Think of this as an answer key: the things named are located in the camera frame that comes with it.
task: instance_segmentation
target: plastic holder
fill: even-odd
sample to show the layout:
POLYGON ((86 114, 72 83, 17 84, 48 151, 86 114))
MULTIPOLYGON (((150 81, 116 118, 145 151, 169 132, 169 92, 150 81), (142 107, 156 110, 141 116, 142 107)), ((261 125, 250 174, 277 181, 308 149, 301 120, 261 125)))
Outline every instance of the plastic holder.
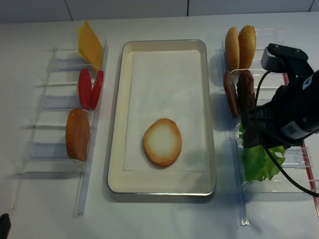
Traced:
MULTIPOLYGON (((105 41, 102 69, 106 69, 108 45, 105 41)), ((80 71, 87 68, 92 84, 96 73, 92 65, 78 55, 77 50, 55 50, 47 68, 47 77, 43 82, 43 92, 39 99, 34 118, 26 122, 26 127, 32 129, 29 141, 26 143, 24 157, 12 160, 17 176, 23 180, 25 173, 76 173, 80 187, 76 199, 75 215, 83 215, 91 172, 95 138, 99 120, 102 93, 94 111, 86 111, 91 127, 91 135, 85 162, 70 159, 66 152, 65 127, 69 112, 82 108, 77 96, 77 82, 80 71)), ((20 187, 17 188, 11 209, 15 208, 20 187)))
MULTIPOLYGON (((254 88, 257 90, 258 83, 266 70, 261 67, 261 57, 264 49, 269 43, 283 44, 284 41, 281 38, 281 29, 256 29, 256 52, 253 63, 250 67, 250 72, 254 77, 254 88)), ((225 52, 225 39, 222 41, 222 50, 225 52)), ((227 63, 224 54, 222 54, 223 72, 227 70, 227 63)), ((232 74, 232 80, 236 85, 238 82, 238 74, 232 74)), ((271 101, 277 88, 280 85, 288 83, 286 74, 270 73, 267 79, 263 82, 260 88, 258 105, 263 105, 271 101)), ((229 130, 226 132, 227 138, 231 141, 234 170, 236 178, 236 187, 240 204, 240 224, 243 226, 249 225, 249 220, 246 212, 246 203, 251 200, 258 201, 291 201, 300 200, 300 198, 311 198, 308 194, 300 191, 294 185, 292 185, 282 173, 274 176, 269 181, 264 180, 262 182, 253 181, 247 182, 245 180, 244 165, 242 162, 242 139, 239 132, 240 120, 233 119, 228 107, 227 101, 225 101, 226 118, 228 121, 229 130)), ((316 182, 318 180, 313 178, 311 171, 312 162, 310 158, 309 149, 303 144, 301 147, 291 147, 285 151, 285 161, 282 167, 297 180, 299 184, 312 191, 319 191, 316 182)), ((318 198, 314 198, 317 215, 319 215, 319 201, 318 198)))

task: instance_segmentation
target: lettuce leaf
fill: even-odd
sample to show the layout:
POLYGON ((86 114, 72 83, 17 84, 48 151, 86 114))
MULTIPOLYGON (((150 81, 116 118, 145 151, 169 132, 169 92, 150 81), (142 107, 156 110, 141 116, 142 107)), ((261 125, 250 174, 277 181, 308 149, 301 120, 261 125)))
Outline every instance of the lettuce leaf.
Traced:
MULTIPOLYGON (((282 165, 285 161, 285 149, 283 146, 277 146, 269 149, 271 155, 276 161, 282 165)), ((245 178, 248 182, 253 180, 263 181, 266 178, 271 180, 279 169, 272 162, 263 146, 257 145, 251 148, 244 148, 243 151, 243 164, 245 166, 245 178)))

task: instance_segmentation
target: white table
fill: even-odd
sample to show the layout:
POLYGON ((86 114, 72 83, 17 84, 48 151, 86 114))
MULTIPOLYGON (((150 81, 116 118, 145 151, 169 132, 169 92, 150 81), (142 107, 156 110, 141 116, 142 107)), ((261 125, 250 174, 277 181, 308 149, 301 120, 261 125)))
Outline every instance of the white table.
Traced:
MULTIPOLYGON (((225 141, 222 110, 216 95, 222 79, 221 40, 233 25, 284 29, 285 44, 298 47, 318 69, 319 13, 243 14, 201 17, 97 20, 90 25, 101 42, 110 47, 106 83, 96 138, 85 215, 74 218, 78 178, 24 180, 16 209, 9 211, 14 185, 0 184, 0 213, 9 212, 9 238, 97 239, 97 238, 290 238, 310 239, 319 235, 319 223, 312 198, 300 202, 252 202, 248 205, 250 226, 239 226, 234 197, 235 179, 231 151, 225 141), (106 185, 106 145, 110 110, 115 104, 114 88, 119 76, 122 47, 134 40, 200 39, 207 47, 210 90, 214 102, 214 141, 218 167, 215 197, 207 203, 141 202, 118 198, 106 185)), ((53 46, 77 48, 77 27, 83 22, 55 22, 0 25, 0 179, 12 173, 11 159, 21 158, 29 131, 22 128, 38 99, 44 67, 53 46)), ((306 143, 310 148, 313 173, 319 178, 319 135, 306 143)))

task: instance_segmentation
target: yellow cheese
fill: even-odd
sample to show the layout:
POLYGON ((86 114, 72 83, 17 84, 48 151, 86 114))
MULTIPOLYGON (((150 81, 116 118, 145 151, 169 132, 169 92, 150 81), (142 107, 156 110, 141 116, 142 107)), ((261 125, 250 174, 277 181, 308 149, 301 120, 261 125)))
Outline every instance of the yellow cheese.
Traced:
POLYGON ((87 21, 84 27, 78 28, 78 37, 79 55, 93 65, 94 71, 99 71, 102 67, 103 47, 87 21))

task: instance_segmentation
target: tomato slice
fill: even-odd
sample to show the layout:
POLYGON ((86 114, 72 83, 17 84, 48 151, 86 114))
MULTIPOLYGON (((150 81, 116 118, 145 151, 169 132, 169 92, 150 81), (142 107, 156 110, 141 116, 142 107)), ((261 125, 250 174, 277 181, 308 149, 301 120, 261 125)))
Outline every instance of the tomato slice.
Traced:
POLYGON ((101 90, 103 87, 103 80, 104 80, 104 72, 98 71, 96 74, 92 94, 91 94, 91 102, 90 102, 90 108, 95 110, 96 105, 98 104, 99 97, 101 94, 101 90))
POLYGON ((80 104, 85 110, 90 108, 91 94, 92 83, 90 73, 88 69, 82 69, 78 81, 78 95, 80 104))

